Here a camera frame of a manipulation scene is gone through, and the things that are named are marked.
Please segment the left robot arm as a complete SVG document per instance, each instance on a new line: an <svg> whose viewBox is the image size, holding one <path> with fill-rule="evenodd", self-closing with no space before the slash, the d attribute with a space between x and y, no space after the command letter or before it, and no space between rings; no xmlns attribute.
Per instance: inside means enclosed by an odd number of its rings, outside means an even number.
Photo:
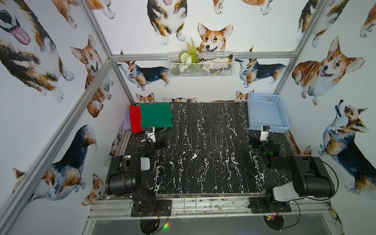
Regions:
<svg viewBox="0 0 376 235"><path fill-rule="evenodd" d="M167 146L166 137L148 137L138 140L136 151L130 155L112 158L105 180L108 195L127 195L132 201L132 217L156 216L168 211L168 206L158 201L156 194L143 185L141 160L157 149Z"/></svg>

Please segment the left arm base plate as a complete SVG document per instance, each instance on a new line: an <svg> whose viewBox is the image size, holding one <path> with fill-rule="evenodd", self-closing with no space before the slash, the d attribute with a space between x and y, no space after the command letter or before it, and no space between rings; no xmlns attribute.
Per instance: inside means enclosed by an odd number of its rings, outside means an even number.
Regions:
<svg viewBox="0 0 376 235"><path fill-rule="evenodd" d="M171 200L157 200L151 203L133 202L131 217L170 216Z"/></svg>

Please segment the aluminium frame bar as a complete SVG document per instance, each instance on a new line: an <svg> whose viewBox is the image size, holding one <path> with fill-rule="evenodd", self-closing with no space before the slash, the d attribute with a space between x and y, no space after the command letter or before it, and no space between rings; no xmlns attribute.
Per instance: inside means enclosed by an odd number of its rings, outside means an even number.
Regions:
<svg viewBox="0 0 376 235"><path fill-rule="evenodd" d="M112 56L113 61L166 61L179 52L170 53L150 53L150 54L115 54ZM201 57L226 57L232 54L235 59L277 59L277 58L295 58L296 52L200 52Z"/></svg>
<svg viewBox="0 0 376 235"><path fill-rule="evenodd" d="M17 190L8 199L4 207L1 209L1 234L8 234L13 227L15 221L18 219L22 210L27 205L32 193L37 188L39 181L46 173L48 167L57 156L62 144L66 141L68 135L78 122L84 109L91 100L97 88L112 68L112 60L106 59L97 73L95 79L91 82L88 88L83 92L77 103L68 113L50 141L43 149L37 160L28 171L27 176L21 182Z"/></svg>

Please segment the folded lilac t-shirt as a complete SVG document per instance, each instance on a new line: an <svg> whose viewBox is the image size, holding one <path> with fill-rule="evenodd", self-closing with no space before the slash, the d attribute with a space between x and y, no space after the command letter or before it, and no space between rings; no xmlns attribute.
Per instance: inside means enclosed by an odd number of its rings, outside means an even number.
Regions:
<svg viewBox="0 0 376 235"><path fill-rule="evenodd" d="M125 130L125 131L128 131L128 130L131 129L129 109L125 110L125 112L124 112L124 120L123 120L123 123L122 123L122 129Z"/></svg>

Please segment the aluminium front rail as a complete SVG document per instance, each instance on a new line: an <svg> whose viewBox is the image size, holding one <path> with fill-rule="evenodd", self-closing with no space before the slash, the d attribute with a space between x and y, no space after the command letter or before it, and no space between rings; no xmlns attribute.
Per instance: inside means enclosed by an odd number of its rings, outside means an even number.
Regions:
<svg viewBox="0 0 376 235"><path fill-rule="evenodd" d="M214 197L188 197L171 198L170 215L161 212L160 218L201 218L201 217L239 217L257 215L305 215L305 214L330 214L327 202L313 200L298 200L291 202L291 212L281 209L253 213L248 207L250 195L214 196ZM102 200L96 201L90 209L87 220L128 220L128 219L156 219L157 213L144 216L139 211L132 211L131 200Z"/></svg>

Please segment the folded red t-shirt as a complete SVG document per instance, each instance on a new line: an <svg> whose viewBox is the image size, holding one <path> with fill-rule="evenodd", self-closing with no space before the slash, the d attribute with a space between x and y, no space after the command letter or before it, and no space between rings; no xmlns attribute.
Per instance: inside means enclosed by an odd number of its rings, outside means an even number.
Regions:
<svg viewBox="0 0 376 235"><path fill-rule="evenodd" d="M130 118L130 127L132 133L139 133L143 132L144 130L142 129L141 126L141 110L139 106L135 105L130 105L129 106L129 118Z"/></svg>

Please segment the green t-shirt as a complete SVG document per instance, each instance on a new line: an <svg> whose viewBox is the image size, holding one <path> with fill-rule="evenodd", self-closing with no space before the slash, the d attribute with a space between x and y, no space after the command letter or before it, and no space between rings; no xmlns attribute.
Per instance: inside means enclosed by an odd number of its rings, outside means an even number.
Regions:
<svg viewBox="0 0 376 235"><path fill-rule="evenodd" d="M172 127L172 113L169 103L140 104L140 111L142 129Z"/></svg>

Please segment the light blue plastic basket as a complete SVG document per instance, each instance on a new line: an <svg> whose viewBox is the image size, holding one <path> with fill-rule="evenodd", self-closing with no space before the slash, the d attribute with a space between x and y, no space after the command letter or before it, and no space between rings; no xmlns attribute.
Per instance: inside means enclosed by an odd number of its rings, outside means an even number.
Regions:
<svg viewBox="0 0 376 235"><path fill-rule="evenodd" d="M261 131L263 126L269 126L271 132L283 134L290 128L284 103L279 95L250 92L247 107L251 130Z"/></svg>

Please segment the aluminium frame left bar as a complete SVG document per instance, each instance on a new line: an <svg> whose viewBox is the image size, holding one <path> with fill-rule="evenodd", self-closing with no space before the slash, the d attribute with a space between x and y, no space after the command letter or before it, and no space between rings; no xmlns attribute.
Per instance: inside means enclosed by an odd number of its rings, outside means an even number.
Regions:
<svg viewBox="0 0 376 235"><path fill-rule="evenodd" d="M84 109L91 100L97 88L112 68L112 60L106 59L97 73L95 79L91 82L88 88L83 92L77 103L68 113L50 141L43 149L37 160L28 171L27 176L21 182L17 190L8 199L4 207L1 209L1 234L8 234L13 227L15 221L18 219L22 210L27 205L32 193L37 188L39 181L46 173L48 167L57 156L62 144L66 141L68 135L78 122Z"/></svg>

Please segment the green fern plant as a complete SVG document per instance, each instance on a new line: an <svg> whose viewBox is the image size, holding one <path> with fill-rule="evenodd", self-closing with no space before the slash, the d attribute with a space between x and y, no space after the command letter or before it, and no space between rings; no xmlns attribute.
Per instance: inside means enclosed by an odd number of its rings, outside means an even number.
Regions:
<svg viewBox="0 0 376 235"><path fill-rule="evenodd" d="M179 70L184 72L191 64L199 63L199 52L194 44L193 39L191 42L187 42L187 50L183 51L179 55Z"/></svg>

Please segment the aluminium frame back bar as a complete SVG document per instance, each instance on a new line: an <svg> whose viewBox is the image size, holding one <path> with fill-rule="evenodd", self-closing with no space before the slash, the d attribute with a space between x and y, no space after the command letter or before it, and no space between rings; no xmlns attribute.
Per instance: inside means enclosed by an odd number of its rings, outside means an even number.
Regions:
<svg viewBox="0 0 376 235"><path fill-rule="evenodd" d="M170 53L150 53L150 54L115 54L112 56L113 61L166 61L179 52ZM201 57L226 57L232 54L235 59L277 59L277 58L295 58L296 52L200 52Z"/></svg>

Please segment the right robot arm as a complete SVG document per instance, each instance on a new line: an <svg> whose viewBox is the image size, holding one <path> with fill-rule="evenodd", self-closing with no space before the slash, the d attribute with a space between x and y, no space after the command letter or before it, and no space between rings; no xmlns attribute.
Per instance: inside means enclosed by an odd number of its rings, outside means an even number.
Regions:
<svg viewBox="0 0 376 235"><path fill-rule="evenodd" d="M318 157L281 156L280 144L272 140L251 138L253 147L260 150L266 167L291 173L289 183L269 188L266 192L266 205L288 204L290 201L308 198L325 201L334 197L338 191L326 166Z"/></svg>

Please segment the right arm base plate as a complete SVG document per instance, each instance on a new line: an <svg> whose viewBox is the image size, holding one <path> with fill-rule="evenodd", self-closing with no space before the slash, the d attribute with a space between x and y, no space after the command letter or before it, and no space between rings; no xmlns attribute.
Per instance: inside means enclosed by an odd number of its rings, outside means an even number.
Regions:
<svg viewBox="0 0 376 235"><path fill-rule="evenodd" d="M252 210L252 213L283 213L292 211L289 203L265 197L250 197L248 208Z"/></svg>

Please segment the cream cloth items in basket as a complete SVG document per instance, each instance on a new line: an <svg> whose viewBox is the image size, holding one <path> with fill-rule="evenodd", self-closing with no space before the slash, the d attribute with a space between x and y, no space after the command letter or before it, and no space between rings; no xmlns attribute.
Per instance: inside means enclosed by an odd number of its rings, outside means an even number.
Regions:
<svg viewBox="0 0 376 235"><path fill-rule="evenodd" d="M212 60L202 59L199 64L201 69L210 74L219 74L224 71L228 71L232 68L234 56L230 54L228 57L215 58Z"/></svg>

